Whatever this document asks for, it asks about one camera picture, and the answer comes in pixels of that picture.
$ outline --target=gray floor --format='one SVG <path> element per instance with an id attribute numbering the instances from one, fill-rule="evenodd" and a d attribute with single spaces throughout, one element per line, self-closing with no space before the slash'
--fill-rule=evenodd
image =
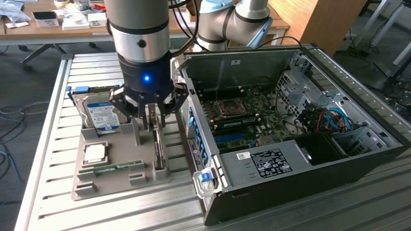
<path id="1" fill-rule="evenodd" d="M 358 19 L 352 33 L 363 27 L 368 17 L 370 15 Z M 391 67 L 391 62 L 410 43 L 410 38 L 410 32 L 394 27 L 378 46 L 379 53 L 371 53 L 367 59 L 370 61 L 383 62 L 388 67 Z M 111 42 L 97 43 L 97 49 L 92 49 L 87 43 L 61 45 L 61 47 L 69 53 L 115 51 Z M 52 94 L 53 81 L 60 63 L 60 53 L 56 50 L 49 49 L 44 54 L 41 54 L 41 56 L 31 62 L 31 65 L 35 68 L 32 73 L 24 72 L 19 65 L 19 61 L 25 55 L 27 53 L 21 52 L 16 46 L 9 47 L 5 55 L 0 55 L 0 86 L 3 86 L 0 91 L 0 108 L 48 100 Z M 335 59 L 348 71 L 366 65 L 364 61 L 352 58 L 346 52 L 336 53 Z M 363 68 L 355 72 L 355 76 L 364 81 L 372 82 L 383 77 L 383 75 L 374 69 L 372 66 Z M 404 77 L 411 77 L 411 67 L 407 68 Z M 44 117 L 45 115 L 28 116 L 25 119 L 27 128 L 24 133 L 15 140 L 7 143 L 24 181 L 27 181 L 31 171 L 31 162 L 35 156 Z M 0 120 L 0 134 L 4 134 L 13 125 L 15 124 L 11 122 Z M 16 190 L 16 177 L 12 171 L 9 171 L 7 177 L 0 180 L 0 184 L 0 201 L 3 201 L 13 195 Z M 12 200 L 21 200 L 23 192 L 24 186 Z M 20 204 L 0 207 L 0 230 L 13 230 L 19 207 Z"/>

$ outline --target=hard drive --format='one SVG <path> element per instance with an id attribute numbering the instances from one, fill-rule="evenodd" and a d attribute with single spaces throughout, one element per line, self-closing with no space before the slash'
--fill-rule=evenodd
<path id="1" fill-rule="evenodd" d="M 119 132 L 120 124 L 128 123 L 128 118 L 108 101 L 112 88 L 76 87 L 71 94 L 84 128 L 95 128 L 99 135 Z"/>

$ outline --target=power supply label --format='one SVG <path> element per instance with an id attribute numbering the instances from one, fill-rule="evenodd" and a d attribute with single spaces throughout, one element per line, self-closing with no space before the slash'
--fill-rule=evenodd
<path id="1" fill-rule="evenodd" d="M 292 171 L 291 166 L 279 149 L 251 154 L 251 158 L 256 165 L 259 175 L 263 178 L 272 177 Z"/>
<path id="2" fill-rule="evenodd" d="M 120 127 L 119 117 L 113 113 L 115 107 L 111 103 L 89 103 L 87 109 L 100 134 L 112 133 Z"/>

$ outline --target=blue cable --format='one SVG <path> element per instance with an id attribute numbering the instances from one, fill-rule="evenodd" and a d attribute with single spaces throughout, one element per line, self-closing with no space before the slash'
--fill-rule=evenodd
<path id="1" fill-rule="evenodd" d="M 25 123 L 24 121 L 19 120 L 19 119 L 8 119 L 3 116 L 0 116 L 0 119 L 4 119 L 7 121 L 13 121 L 13 122 L 19 122 L 21 124 L 21 129 L 19 131 L 19 133 L 12 137 L 9 138 L 7 141 L 1 142 L 0 144 L 5 144 L 7 142 L 9 142 L 12 139 L 15 139 L 23 132 L 24 132 L 24 129 L 25 129 Z"/>
<path id="2" fill-rule="evenodd" d="M 16 174 L 16 180 L 17 180 L 17 188 L 16 188 L 16 192 L 15 194 L 0 204 L 0 208 L 5 205 L 7 202 L 9 202 L 12 200 L 12 198 L 16 196 L 16 194 L 20 191 L 20 176 L 19 176 L 19 172 L 17 172 L 17 168 L 16 168 L 16 164 L 15 161 L 12 159 L 12 157 L 3 151 L 0 151 L 0 154 L 4 155 L 5 158 L 9 159 L 12 166 L 13 166 L 13 170 L 15 170 L 15 174 Z"/>
<path id="3" fill-rule="evenodd" d="M 340 108 L 330 108 L 328 112 L 336 112 L 336 113 L 339 113 L 343 116 L 344 120 L 348 123 L 348 128 L 352 131 L 352 125 L 351 125 L 350 119 L 348 119 L 346 113 L 342 111 L 342 109 Z M 326 117 L 327 117 L 327 120 L 330 121 L 331 120 L 331 116 L 330 116 L 328 112 L 326 114 Z M 332 121 L 330 122 L 330 124 L 332 125 L 332 127 L 338 128 L 336 124 Z"/>

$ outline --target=motherboard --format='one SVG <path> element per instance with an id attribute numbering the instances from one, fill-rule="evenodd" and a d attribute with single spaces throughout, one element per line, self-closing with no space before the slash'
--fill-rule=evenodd
<path id="1" fill-rule="evenodd" d="M 200 94 L 201 106 L 220 153 L 282 142 L 295 134 L 275 110 L 272 86 L 237 87 Z"/>

